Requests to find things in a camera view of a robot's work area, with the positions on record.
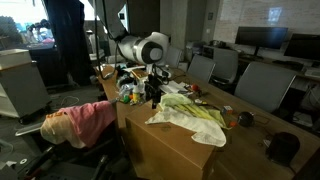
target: chair backrest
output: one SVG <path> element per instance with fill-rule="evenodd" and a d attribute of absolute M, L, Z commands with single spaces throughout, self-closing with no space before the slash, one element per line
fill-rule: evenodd
<path fill-rule="evenodd" d="M 193 77 L 209 82 L 215 62 L 207 57 L 195 55 L 192 58 L 188 73 Z"/>
<path fill-rule="evenodd" d="M 213 49 L 213 60 L 216 63 L 212 71 L 213 80 L 223 84 L 233 83 L 238 70 L 238 52 L 229 49 Z"/>
<path fill-rule="evenodd" d="M 252 62 L 240 78 L 235 96 L 273 112 L 279 108 L 296 74 L 289 69 Z"/>
<path fill-rule="evenodd" d="M 179 66 L 181 54 L 181 49 L 169 46 L 167 51 L 166 64 L 169 65 L 169 67 L 177 68 Z"/>

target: black curtain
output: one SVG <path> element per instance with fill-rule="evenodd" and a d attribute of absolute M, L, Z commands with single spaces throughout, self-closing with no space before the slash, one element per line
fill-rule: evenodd
<path fill-rule="evenodd" d="M 43 0 L 53 36 L 62 60 L 73 80 L 79 85 L 90 84 L 95 74 L 83 30 L 84 5 L 79 0 Z"/>

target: whiteboard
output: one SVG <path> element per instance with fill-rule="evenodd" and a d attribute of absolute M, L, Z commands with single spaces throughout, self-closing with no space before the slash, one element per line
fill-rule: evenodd
<path fill-rule="evenodd" d="M 320 0 L 220 0 L 213 39 L 234 43 L 239 26 L 320 34 Z"/>

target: pink cloth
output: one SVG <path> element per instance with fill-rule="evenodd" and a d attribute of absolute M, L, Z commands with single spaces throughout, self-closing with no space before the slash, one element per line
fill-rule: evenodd
<path fill-rule="evenodd" d="M 115 110 L 108 101 L 61 108 L 59 112 L 69 115 L 76 134 L 87 147 L 92 147 L 102 131 L 116 118 Z"/>

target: brown box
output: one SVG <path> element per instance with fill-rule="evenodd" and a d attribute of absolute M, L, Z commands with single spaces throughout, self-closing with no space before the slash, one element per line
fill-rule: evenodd
<path fill-rule="evenodd" d="M 156 113 L 147 103 L 126 117 L 124 139 L 138 177 L 209 179 L 215 147 L 193 141 L 194 132 L 171 123 L 146 125 Z"/>

